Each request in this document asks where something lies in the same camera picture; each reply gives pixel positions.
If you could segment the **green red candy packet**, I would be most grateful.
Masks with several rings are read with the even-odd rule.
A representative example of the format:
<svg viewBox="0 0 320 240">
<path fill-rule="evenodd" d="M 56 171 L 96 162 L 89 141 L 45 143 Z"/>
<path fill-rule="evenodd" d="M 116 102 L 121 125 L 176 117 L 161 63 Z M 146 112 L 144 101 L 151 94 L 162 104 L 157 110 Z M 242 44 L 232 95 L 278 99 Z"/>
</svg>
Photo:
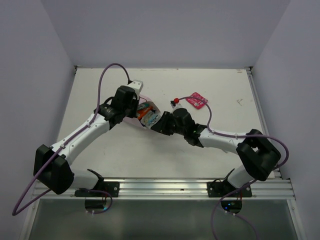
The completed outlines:
<svg viewBox="0 0 320 240">
<path fill-rule="evenodd" d="M 138 105 L 137 111 L 140 111 L 142 109 L 148 108 L 149 106 L 150 106 L 150 104 L 148 102 L 143 102 L 143 103 Z"/>
</svg>

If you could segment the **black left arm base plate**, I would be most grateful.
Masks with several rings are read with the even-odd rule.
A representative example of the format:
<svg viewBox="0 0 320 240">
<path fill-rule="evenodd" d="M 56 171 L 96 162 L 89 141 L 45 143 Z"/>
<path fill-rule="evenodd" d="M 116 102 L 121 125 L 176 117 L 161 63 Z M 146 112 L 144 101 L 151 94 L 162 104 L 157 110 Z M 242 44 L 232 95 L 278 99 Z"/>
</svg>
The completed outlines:
<svg viewBox="0 0 320 240">
<path fill-rule="evenodd" d="M 96 184 L 93 188 L 95 191 L 103 191 L 107 192 L 113 198 L 117 198 L 119 196 L 120 191 L 120 183 L 118 181 L 101 181 Z M 89 197 L 107 197 L 106 193 L 102 192 L 92 192 L 92 189 L 88 191 Z"/>
</svg>

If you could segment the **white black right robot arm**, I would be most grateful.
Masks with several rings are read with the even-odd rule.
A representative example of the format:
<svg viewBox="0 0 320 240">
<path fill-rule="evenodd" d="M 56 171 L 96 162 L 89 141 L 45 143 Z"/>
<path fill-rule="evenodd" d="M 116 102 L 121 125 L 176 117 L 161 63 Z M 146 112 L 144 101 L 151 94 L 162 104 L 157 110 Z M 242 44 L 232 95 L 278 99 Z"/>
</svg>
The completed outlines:
<svg viewBox="0 0 320 240">
<path fill-rule="evenodd" d="M 253 180 L 265 181 L 281 158 L 277 148 L 257 129 L 238 137 L 230 133 L 211 132 L 206 125 L 195 123 L 185 108 L 164 112 L 151 130 L 163 135 L 179 134 L 192 146 L 216 148 L 238 155 L 242 165 L 211 188 L 217 194 L 235 196 Z"/>
</svg>

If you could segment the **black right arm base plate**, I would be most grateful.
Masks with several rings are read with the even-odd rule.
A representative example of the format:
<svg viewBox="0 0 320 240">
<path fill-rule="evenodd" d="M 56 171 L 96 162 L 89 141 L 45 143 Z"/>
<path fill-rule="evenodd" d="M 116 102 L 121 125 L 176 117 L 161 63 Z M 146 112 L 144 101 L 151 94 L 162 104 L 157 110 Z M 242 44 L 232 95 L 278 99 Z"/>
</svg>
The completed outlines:
<svg viewBox="0 0 320 240">
<path fill-rule="evenodd" d="M 209 198 L 221 198 L 233 191 L 237 188 L 232 186 L 226 179 L 215 179 L 213 181 L 208 181 L 206 183 L 207 194 Z M 237 192 L 230 195 L 230 197 L 244 197 L 250 198 L 252 197 L 252 190 L 250 187 L 246 187 L 244 189 L 238 190 Z"/>
</svg>

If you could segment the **pink snack packet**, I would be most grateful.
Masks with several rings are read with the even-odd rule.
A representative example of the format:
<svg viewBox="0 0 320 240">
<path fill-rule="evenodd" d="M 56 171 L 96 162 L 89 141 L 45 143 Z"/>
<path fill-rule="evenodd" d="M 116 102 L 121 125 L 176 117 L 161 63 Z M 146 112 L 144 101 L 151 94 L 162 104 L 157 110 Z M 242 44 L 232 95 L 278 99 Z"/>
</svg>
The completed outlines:
<svg viewBox="0 0 320 240">
<path fill-rule="evenodd" d="M 208 102 L 206 98 L 201 96 L 198 92 L 194 92 L 189 98 L 185 99 L 189 104 L 191 104 L 195 109 L 200 110 Z"/>
</svg>

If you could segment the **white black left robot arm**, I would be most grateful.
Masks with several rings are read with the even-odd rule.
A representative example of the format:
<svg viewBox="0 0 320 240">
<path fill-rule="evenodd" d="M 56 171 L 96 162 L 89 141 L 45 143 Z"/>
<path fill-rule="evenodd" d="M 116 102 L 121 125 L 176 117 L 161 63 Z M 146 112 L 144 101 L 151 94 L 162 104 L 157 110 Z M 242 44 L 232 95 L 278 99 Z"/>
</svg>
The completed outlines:
<svg viewBox="0 0 320 240">
<path fill-rule="evenodd" d="M 92 196 L 103 193 L 102 177 L 93 170 L 72 170 L 78 155 L 93 141 L 107 133 L 124 118 L 134 118 L 140 100 L 143 83 L 135 80 L 122 85 L 112 97 L 61 141 L 48 147 L 41 145 L 35 153 L 34 177 L 51 191 L 60 195 L 68 189 L 86 189 Z"/>
</svg>

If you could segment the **orange fruit candy packet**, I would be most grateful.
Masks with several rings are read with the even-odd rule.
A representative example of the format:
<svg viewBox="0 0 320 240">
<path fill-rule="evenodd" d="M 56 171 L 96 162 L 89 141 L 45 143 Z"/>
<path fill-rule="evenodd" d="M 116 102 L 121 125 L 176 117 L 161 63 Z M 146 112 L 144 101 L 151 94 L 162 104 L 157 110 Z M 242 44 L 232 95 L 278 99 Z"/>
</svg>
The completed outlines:
<svg viewBox="0 0 320 240">
<path fill-rule="evenodd" d="M 145 107 L 145 108 L 142 108 L 140 110 L 137 111 L 137 119 L 142 119 L 149 111 L 151 111 L 153 109 L 152 106 L 148 106 L 148 107 Z"/>
</svg>

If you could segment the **silver blue snack packet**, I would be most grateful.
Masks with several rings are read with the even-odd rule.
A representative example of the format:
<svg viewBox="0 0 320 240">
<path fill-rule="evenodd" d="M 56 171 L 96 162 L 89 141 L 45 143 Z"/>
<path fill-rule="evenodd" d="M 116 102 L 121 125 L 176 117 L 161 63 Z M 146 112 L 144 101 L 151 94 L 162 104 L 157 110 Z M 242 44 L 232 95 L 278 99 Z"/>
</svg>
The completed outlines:
<svg viewBox="0 0 320 240">
<path fill-rule="evenodd" d="M 140 123 L 150 129 L 153 125 L 155 125 L 159 119 L 161 118 L 160 114 L 154 110 L 148 111 L 140 120 Z"/>
</svg>

